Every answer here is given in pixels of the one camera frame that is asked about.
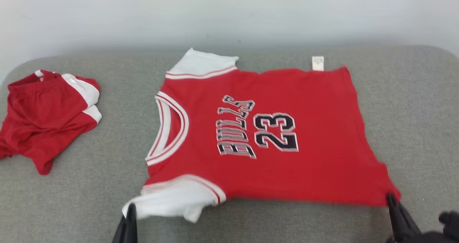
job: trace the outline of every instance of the white backdrop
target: white backdrop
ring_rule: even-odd
[[[0,81],[34,58],[99,51],[428,44],[459,55],[458,9],[458,0],[0,0]]]

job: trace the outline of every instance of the red shorts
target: red shorts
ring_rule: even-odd
[[[38,70],[8,85],[8,114],[0,131],[0,158],[20,154],[47,175],[53,159],[102,118],[94,79]]]

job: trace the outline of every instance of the basketball jersey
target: basketball jersey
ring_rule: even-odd
[[[188,50],[156,95],[161,127],[139,218],[184,216],[233,197],[386,206],[400,193],[369,147],[346,67],[241,71]]]

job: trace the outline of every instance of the gray fabric surface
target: gray fabric surface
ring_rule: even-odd
[[[459,60],[449,52],[421,46],[214,52],[240,56],[243,70],[309,70],[312,55],[324,55],[329,70],[347,65],[368,141],[420,228],[440,229],[439,213],[459,209]],[[1,88],[2,119],[6,85],[40,68],[95,78],[103,118],[57,157],[48,176],[38,175],[28,158],[0,160],[0,241],[111,242],[121,207],[147,178],[144,157],[159,127],[153,97],[184,53],[48,57],[10,73]],[[391,233],[383,208],[239,199],[206,208],[197,224],[153,217],[138,225],[139,243],[378,243]]]

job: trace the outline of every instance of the white clothing tag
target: white clothing tag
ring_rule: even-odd
[[[313,56],[313,70],[323,71],[323,56]]]

